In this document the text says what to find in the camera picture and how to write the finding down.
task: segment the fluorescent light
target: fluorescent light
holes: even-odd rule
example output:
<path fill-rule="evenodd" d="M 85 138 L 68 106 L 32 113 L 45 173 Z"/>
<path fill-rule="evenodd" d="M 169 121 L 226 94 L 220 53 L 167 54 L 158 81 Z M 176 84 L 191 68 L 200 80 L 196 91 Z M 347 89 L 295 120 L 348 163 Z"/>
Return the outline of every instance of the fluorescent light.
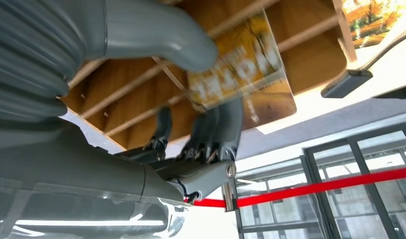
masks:
<path fill-rule="evenodd" d="M 35 232 L 35 231 L 28 230 L 28 229 L 24 229 L 24 228 L 21 228 L 21 227 L 18 227 L 18 226 L 14 226 L 12 229 L 27 234 L 27 235 L 20 235 L 20 234 L 18 234 L 18 235 L 20 235 L 20 236 L 40 237 L 40 236 L 44 236 L 44 235 L 45 235 L 45 233 Z"/>
<path fill-rule="evenodd" d="M 254 181 L 245 180 L 245 179 L 237 179 L 237 181 L 238 181 L 238 182 L 241 182 L 241 183 L 249 183 L 249 184 L 256 183 L 256 182 L 254 182 Z"/>
<path fill-rule="evenodd" d="M 163 221 L 45 221 L 18 220 L 16 225 L 24 226 L 63 226 L 63 227 L 110 227 L 110 226 L 162 226 Z"/>

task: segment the wooden plank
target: wooden plank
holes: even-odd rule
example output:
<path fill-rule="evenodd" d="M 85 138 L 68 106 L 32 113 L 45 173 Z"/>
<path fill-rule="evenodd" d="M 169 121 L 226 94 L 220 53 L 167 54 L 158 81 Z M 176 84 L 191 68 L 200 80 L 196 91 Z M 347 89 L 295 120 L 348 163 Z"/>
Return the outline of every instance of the wooden plank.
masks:
<path fill-rule="evenodd" d="M 288 81 L 294 94 L 298 94 L 323 84 L 338 76 L 346 68 L 346 59 L 337 41 L 339 26 L 324 32 L 282 54 L 288 73 Z M 170 140 L 175 140 L 191 132 L 196 111 L 191 104 L 181 101 L 172 107 L 174 127 Z M 155 119 L 150 117 L 130 128 L 130 140 L 127 148 L 138 147 L 151 137 Z"/>
<path fill-rule="evenodd" d="M 161 71 L 152 58 L 108 60 L 94 71 L 80 116 L 88 118 Z"/>
<path fill-rule="evenodd" d="M 266 10 L 267 16 L 270 20 L 270 24 L 275 26 L 272 28 L 274 35 L 278 36 L 280 39 L 279 47 L 282 51 L 288 50 L 302 42 L 309 40 L 338 24 L 334 7 L 330 0 L 287 0 L 281 1 L 276 5 L 268 8 Z M 184 72 L 173 65 L 165 67 L 164 72 L 172 74 L 176 71 L 174 75 L 181 75 L 180 79 L 186 82 L 185 77 L 183 77 Z M 176 82 L 175 77 L 170 77 L 173 82 Z M 131 109 L 126 108 L 126 106 L 118 106 L 118 112 L 125 113 Z M 106 128 L 106 134 L 112 135 L 124 130 L 127 127 L 138 123 L 147 117 L 152 116 L 157 111 L 157 108 L 148 109 L 142 114 L 135 116 L 132 119 L 128 119 L 128 116 L 113 116 L 117 118 L 116 121 L 111 121 L 113 125 Z"/>
<path fill-rule="evenodd" d="M 342 32 L 341 42 L 344 53 L 349 62 L 355 62 L 357 60 L 357 54 L 355 53 L 355 46 L 352 42 L 351 30 L 349 23 L 342 10 L 342 0 L 332 0 L 335 7 L 336 14 L 338 16 L 339 27 Z"/>
<path fill-rule="evenodd" d="M 172 132 L 170 141 L 188 135 L 192 130 L 193 121 L 197 112 L 193 109 L 188 99 L 183 99 L 171 107 Z M 156 129 L 156 116 L 153 115 L 138 124 L 130 127 L 127 149 L 141 147 L 152 137 Z"/>
<path fill-rule="evenodd" d="M 346 69 L 337 41 L 339 26 L 281 54 L 294 95 L 333 79 Z"/>
<path fill-rule="evenodd" d="M 94 70 L 96 70 L 99 66 L 101 66 L 106 59 L 98 59 L 95 61 L 86 62 L 83 66 L 81 66 L 80 70 L 76 73 L 74 78 L 68 83 L 70 89 L 74 88 L 78 85 L 81 81 L 83 81 L 87 76 L 89 76 Z"/>
<path fill-rule="evenodd" d="M 61 98 L 61 100 L 67 105 L 67 107 L 74 111 L 76 114 L 81 111 L 86 99 L 85 91 L 87 89 L 87 84 L 87 81 L 79 82 L 78 85 L 76 85 L 68 92 L 67 96 Z"/>
<path fill-rule="evenodd" d="M 149 111 L 154 113 L 155 108 L 180 95 L 181 90 L 164 72 L 161 72 L 110 107 L 105 132 L 107 135 L 117 133 L 136 123 L 137 119 L 142 119 L 144 115 L 150 116 Z"/>

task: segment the wooden shelf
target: wooden shelf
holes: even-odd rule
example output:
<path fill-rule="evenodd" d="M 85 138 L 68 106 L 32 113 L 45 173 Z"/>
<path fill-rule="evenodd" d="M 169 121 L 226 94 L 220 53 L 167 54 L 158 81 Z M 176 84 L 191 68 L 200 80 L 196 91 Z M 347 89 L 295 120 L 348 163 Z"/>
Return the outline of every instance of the wooden shelf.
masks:
<path fill-rule="evenodd" d="M 345 54 L 338 43 L 338 39 L 345 40 L 345 24 L 336 7 L 339 2 L 333 1 L 184 0 L 178 7 L 212 37 L 264 7 L 290 87 L 294 94 L 300 94 L 335 78 L 346 68 Z M 345 49 L 348 54 L 351 46 Z M 186 73 L 157 57 L 107 60 L 76 82 L 63 101 L 129 149 L 149 140 L 156 126 L 155 114 L 163 105 L 172 105 L 171 140 L 190 133 L 197 112 L 187 99 L 187 87 Z"/>

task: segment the black cable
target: black cable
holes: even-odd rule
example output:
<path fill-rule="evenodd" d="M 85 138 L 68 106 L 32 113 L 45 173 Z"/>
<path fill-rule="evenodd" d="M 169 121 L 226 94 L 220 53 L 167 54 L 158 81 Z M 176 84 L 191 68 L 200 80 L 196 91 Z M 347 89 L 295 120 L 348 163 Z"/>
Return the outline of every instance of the black cable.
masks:
<path fill-rule="evenodd" d="M 391 44 L 389 44 L 383 51 L 381 51 L 379 53 L 378 56 L 376 56 L 371 62 L 369 62 L 363 69 L 361 69 L 361 71 L 367 71 L 370 67 L 372 67 L 378 60 L 380 60 L 380 58 L 382 58 L 387 52 L 389 52 L 393 47 L 395 47 L 396 45 L 398 45 L 399 43 L 401 43 L 402 41 L 404 41 L 406 39 L 406 34 L 400 38 L 398 38 L 397 40 L 395 40 L 394 42 L 392 42 Z"/>

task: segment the wooden slat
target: wooden slat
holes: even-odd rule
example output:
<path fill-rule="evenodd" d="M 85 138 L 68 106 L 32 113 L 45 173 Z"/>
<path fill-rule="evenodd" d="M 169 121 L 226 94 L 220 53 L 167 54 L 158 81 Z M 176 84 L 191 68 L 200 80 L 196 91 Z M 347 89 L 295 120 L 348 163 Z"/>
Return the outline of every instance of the wooden slat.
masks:
<path fill-rule="evenodd" d="M 336 14 L 338 16 L 339 27 L 342 32 L 342 46 L 345 51 L 345 55 L 349 62 L 357 60 L 357 54 L 355 53 L 355 47 L 352 42 L 351 30 L 349 29 L 349 23 L 342 10 L 342 0 L 332 0 L 335 7 Z"/>
<path fill-rule="evenodd" d="M 281 54 L 294 95 L 333 79 L 346 68 L 339 36 L 337 26 Z"/>
<path fill-rule="evenodd" d="M 111 106 L 105 132 L 112 135 L 131 126 L 138 118 L 149 115 L 149 111 L 153 112 L 181 94 L 181 90 L 161 72 Z"/>
<path fill-rule="evenodd" d="M 171 107 L 172 133 L 170 141 L 188 135 L 191 132 L 197 112 L 188 99 L 183 99 Z M 125 130 L 129 132 L 128 149 L 145 145 L 156 129 L 156 116 L 153 115 L 133 127 Z"/>
<path fill-rule="evenodd" d="M 152 58 L 108 60 L 94 71 L 80 116 L 88 118 L 161 71 Z"/>
<path fill-rule="evenodd" d="M 83 81 L 87 76 L 89 76 L 94 70 L 96 70 L 99 66 L 101 66 L 106 59 L 102 58 L 95 61 L 89 61 L 81 66 L 80 70 L 74 76 L 74 78 L 68 83 L 70 89 L 74 88 L 78 85 L 81 81 Z"/>

